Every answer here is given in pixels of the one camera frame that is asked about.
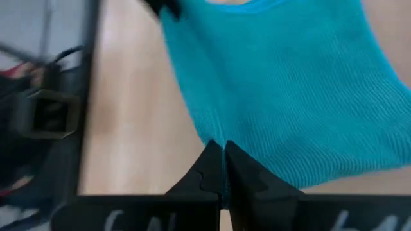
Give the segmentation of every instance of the black wire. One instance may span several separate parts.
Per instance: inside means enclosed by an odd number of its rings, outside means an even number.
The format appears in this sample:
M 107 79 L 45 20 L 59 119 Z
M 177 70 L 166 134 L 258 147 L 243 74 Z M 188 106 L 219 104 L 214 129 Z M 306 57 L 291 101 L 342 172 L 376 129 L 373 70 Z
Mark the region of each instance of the black wire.
M 0 51 L 11 56 L 14 56 L 22 61 L 31 62 L 33 65 L 36 66 L 45 66 L 47 65 L 47 61 L 37 58 L 34 55 L 29 54 L 28 52 L 18 50 L 12 46 L 9 46 L 3 42 L 0 42 Z
M 56 56 L 56 58 L 53 60 L 53 63 L 55 64 L 55 63 L 59 62 L 61 59 L 65 58 L 65 57 L 67 57 L 67 56 L 69 56 L 69 55 L 71 55 L 75 52 L 79 52 L 82 49 L 83 49 L 83 46 L 76 46 L 76 47 L 70 48 L 68 50 L 65 50 L 65 51 L 61 52 L 60 54 L 58 54 Z

